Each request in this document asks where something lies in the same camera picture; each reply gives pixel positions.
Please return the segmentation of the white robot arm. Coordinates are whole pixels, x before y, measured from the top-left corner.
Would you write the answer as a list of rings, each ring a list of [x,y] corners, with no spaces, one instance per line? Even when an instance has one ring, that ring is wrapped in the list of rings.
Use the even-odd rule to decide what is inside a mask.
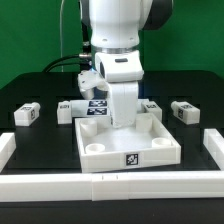
[[[81,19],[92,29],[93,68],[78,75],[86,99],[93,89],[107,93],[112,125],[135,122],[140,62],[139,31],[156,30],[170,18],[173,0],[80,0]]]

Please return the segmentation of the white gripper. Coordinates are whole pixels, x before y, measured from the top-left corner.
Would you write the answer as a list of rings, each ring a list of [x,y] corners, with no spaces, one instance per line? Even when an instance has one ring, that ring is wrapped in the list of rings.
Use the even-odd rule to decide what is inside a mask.
[[[95,68],[103,76],[115,128],[131,126],[136,119],[139,86],[144,71],[139,51],[95,54]]]

